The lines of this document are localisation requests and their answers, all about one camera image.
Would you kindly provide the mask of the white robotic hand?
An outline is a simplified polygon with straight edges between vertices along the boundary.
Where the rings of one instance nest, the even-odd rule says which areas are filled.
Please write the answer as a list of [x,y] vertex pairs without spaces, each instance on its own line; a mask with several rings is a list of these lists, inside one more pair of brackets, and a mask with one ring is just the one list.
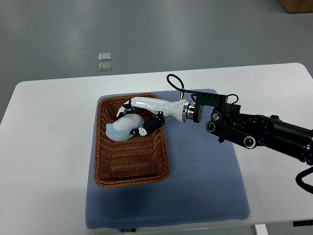
[[[157,98],[135,97],[126,101],[119,108],[116,114],[116,119],[120,119],[125,115],[131,114],[134,111],[133,107],[145,109],[154,114],[162,112],[165,117],[174,117],[178,121],[187,121],[190,118],[189,100],[181,99],[179,101],[171,102]],[[154,116],[152,119],[145,122],[141,127],[132,129],[130,134],[133,136],[147,136],[152,134],[164,126],[164,116]]]

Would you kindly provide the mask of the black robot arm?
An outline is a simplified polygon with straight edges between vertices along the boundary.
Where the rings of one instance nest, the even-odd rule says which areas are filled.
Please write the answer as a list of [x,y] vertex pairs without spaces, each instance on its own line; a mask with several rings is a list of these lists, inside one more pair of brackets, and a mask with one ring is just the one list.
[[156,117],[174,117],[178,121],[192,120],[199,123],[205,106],[213,107],[206,130],[219,138],[247,149],[265,146],[308,165],[313,164],[313,132],[283,122],[278,116],[247,115],[240,112],[241,106],[227,102],[227,96],[191,91],[192,100],[179,101],[136,96],[122,104],[116,118],[130,114],[134,109],[144,109]]

